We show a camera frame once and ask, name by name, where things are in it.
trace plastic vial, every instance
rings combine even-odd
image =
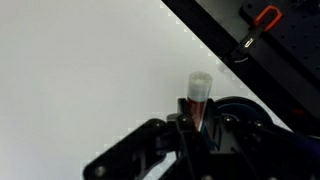
[[[212,77],[210,74],[200,71],[190,74],[187,101],[191,118],[198,131],[200,131],[202,125],[202,116],[211,86]]]

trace screw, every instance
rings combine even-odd
[[[185,116],[182,116],[182,117],[181,117],[181,120],[182,120],[182,121],[187,121],[187,120],[188,120],[188,118],[187,118],[187,117],[185,117]]]
[[[260,122],[260,121],[255,121],[254,125],[256,125],[257,127],[262,127],[263,126],[262,122]]]
[[[227,122],[232,121],[232,117],[230,117],[230,116],[224,116],[223,119],[224,119],[225,121],[227,121]]]
[[[205,176],[202,176],[201,180],[213,180],[213,178],[210,175],[205,175]]]
[[[94,172],[97,177],[102,177],[106,173],[106,168],[103,166],[99,166],[95,169]]]

